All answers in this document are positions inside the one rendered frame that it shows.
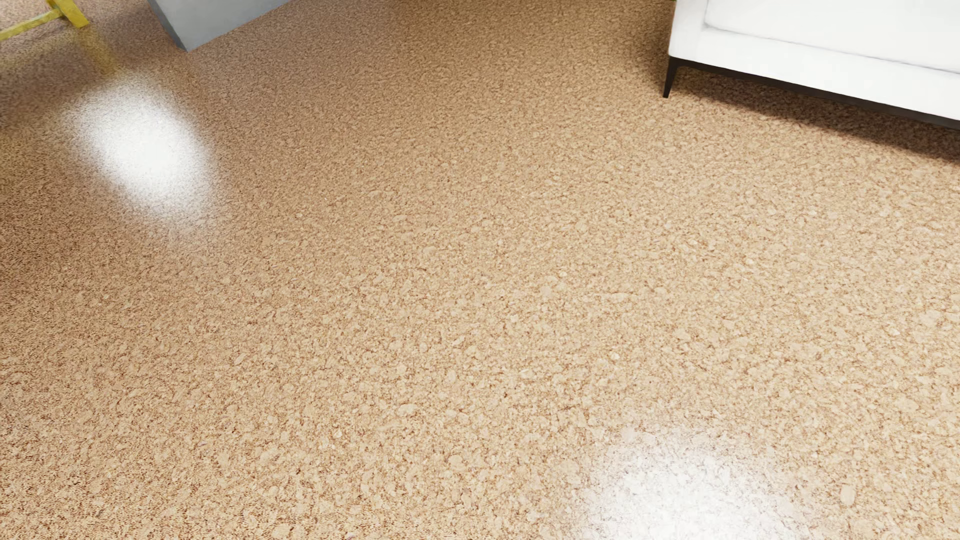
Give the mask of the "grey cabinet block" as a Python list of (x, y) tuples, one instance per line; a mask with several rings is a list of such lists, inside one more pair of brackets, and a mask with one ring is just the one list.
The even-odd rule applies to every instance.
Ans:
[(174, 44), (192, 51), (291, 0), (147, 0)]

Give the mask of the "white sofa with dark legs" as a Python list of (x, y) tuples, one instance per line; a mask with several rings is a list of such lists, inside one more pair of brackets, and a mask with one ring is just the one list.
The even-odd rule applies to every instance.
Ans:
[(960, 130), (960, 0), (676, 0), (679, 68)]

